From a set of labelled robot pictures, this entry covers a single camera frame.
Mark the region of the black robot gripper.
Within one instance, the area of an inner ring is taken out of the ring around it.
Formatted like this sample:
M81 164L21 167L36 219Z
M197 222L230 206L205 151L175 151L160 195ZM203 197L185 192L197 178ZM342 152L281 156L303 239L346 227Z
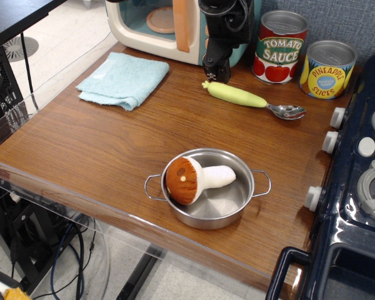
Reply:
M254 1L198 1L206 18L209 37L202 66L209 81L227 84L231 78L229 64L232 44L247 44L254 31Z

